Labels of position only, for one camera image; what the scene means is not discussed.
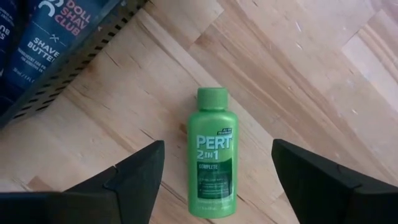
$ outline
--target green bottle cap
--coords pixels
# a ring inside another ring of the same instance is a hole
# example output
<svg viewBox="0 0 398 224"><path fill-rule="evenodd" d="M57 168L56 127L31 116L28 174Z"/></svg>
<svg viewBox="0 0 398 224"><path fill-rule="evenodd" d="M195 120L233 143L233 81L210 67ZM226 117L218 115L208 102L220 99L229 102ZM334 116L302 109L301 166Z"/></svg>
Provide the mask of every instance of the green bottle cap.
<svg viewBox="0 0 398 224"><path fill-rule="evenodd" d="M228 109L228 90L226 88L199 88L199 110L226 110Z"/></svg>

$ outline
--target shave butter product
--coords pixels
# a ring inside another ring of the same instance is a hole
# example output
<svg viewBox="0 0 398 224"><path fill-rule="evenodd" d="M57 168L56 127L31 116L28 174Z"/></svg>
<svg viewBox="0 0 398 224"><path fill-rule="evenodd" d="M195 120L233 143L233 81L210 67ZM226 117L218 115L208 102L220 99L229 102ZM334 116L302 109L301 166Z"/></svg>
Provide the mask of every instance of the shave butter product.
<svg viewBox="0 0 398 224"><path fill-rule="evenodd" d="M199 88L199 112L188 124L188 206L200 218L236 211L238 118L225 88Z"/></svg>
<svg viewBox="0 0 398 224"><path fill-rule="evenodd" d="M23 93L85 29L92 26L92 20L108 1L30 1L31 16L4 73L6 83Z"/></svg>
<svg viewBox="0 0 398 224"><path fill-rule="evenodd" d="M0 1L0 115L12 105L12 100L5 93L2 75L8 61L10 45L12 45L17 10L16 0Z"/></svg>

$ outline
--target green bottle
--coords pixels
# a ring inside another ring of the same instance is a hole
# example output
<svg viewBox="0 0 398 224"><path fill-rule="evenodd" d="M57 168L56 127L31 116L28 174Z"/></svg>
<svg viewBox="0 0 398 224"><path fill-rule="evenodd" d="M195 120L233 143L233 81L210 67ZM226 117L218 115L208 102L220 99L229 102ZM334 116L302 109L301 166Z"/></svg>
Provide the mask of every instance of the green bottle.
<svg viewBox="0 0 398 224"><path fill-rule="evenodd" d="M225 88L199 88L188 124L189 212L223 218L236 211L238 118Z"/></svg>

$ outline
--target wooden floor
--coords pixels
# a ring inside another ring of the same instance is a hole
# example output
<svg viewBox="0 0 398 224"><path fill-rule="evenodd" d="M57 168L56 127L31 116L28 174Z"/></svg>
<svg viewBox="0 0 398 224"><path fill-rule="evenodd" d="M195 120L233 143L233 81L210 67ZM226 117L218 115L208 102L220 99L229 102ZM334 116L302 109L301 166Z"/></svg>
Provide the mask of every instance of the wooden floor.
<svg viewBox="0 0 398 224"><path fill-rule="evenodd" d="M237 213L187 211L199 86L240 118ZM398 0L152 0L63 95L0 134L0 190L65 190L166 142L151 223L297 223L270 157L283 138L398 185Z"/></svg>

